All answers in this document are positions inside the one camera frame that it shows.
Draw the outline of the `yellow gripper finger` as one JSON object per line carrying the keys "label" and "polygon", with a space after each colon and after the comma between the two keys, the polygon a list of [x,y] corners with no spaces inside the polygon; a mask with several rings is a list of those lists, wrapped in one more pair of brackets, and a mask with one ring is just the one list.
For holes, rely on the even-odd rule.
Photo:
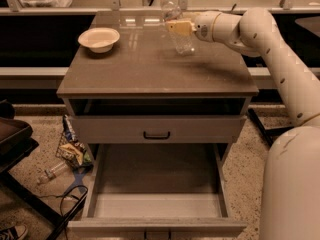
{"label": "yellow gripper finger", "polygon": [[170,33],[175,33],[181,36],[191,36],[196,28],[190,20],[171,20],[165,23],[167,30]]}

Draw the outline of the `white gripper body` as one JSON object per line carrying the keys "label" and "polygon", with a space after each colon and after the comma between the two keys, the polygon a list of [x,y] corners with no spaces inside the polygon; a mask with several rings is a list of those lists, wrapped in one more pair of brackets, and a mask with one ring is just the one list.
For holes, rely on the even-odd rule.
{"label": "white gripper body", "polygon": [[213,30],[214,24],[217,18],[220,16],[218,11],[201,12],[194,19],[195,35],[196,37],[205,42],[213,42]]}

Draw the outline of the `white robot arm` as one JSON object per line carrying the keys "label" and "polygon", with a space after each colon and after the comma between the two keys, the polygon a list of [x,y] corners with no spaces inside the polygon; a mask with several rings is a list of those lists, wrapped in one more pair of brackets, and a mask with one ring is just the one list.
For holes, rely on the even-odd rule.
{"label": "white robot arm", "polygon": [[181,36],[264,60],[294,127],[272,144],[264,169],[260,240],[320,240],[320,81],[284,41],[272,14],[207,11],[171,18]]}

